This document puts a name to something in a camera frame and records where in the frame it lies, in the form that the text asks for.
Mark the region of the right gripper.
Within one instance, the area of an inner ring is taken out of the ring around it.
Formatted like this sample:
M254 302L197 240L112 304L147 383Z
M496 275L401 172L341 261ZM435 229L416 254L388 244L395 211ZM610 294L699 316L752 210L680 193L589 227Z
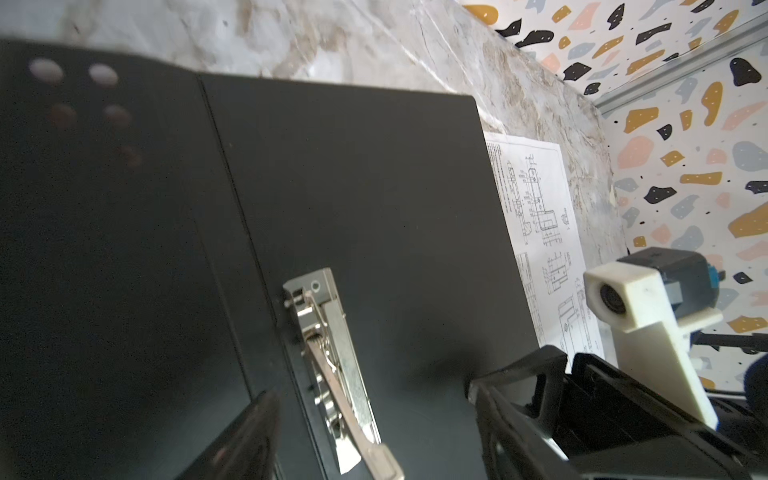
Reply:
M587 479L766 478L766 359L748 369L744 399L711 399L718 427L594 355L576 355L566 377L567 359L546 345L469 383L489 479L574 479L576 470ZM530 403L502 393L525 380L536 382ZM568 460L549 443L562 395Z

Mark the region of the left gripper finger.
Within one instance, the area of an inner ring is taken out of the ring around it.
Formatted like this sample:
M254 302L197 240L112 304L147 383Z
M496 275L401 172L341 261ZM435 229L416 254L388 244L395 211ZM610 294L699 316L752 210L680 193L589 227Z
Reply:
M280 402L261 392L177 479L274 479Z

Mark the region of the orange folder black inside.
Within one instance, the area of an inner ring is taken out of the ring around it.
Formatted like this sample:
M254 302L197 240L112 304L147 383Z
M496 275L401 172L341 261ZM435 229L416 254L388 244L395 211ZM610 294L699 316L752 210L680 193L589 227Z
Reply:
M409 479L485 475L469 380L534 350L476 101L1 44L1 475L173 479L266 391L339 472L283 286L329 268Z

